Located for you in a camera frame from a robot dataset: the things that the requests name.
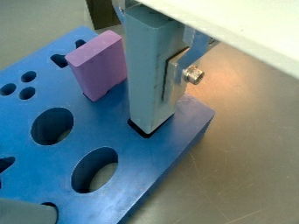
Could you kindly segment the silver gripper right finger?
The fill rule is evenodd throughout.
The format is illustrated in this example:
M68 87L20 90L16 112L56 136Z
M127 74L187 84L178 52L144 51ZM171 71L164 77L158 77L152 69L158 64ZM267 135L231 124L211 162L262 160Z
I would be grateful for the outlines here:
M190 26L184 26L183 42L187 45L168 60L166 67L163 100L172 107L182 98L187 84L198 85L204 72L194 65L216 45L216 39Z

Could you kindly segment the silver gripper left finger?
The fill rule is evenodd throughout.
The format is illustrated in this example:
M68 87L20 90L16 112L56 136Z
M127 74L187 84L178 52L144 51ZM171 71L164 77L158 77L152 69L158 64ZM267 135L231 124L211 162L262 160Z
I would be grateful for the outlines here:
M112 6L120 23L124 23L126 9L138 5L136 0L112 0Z

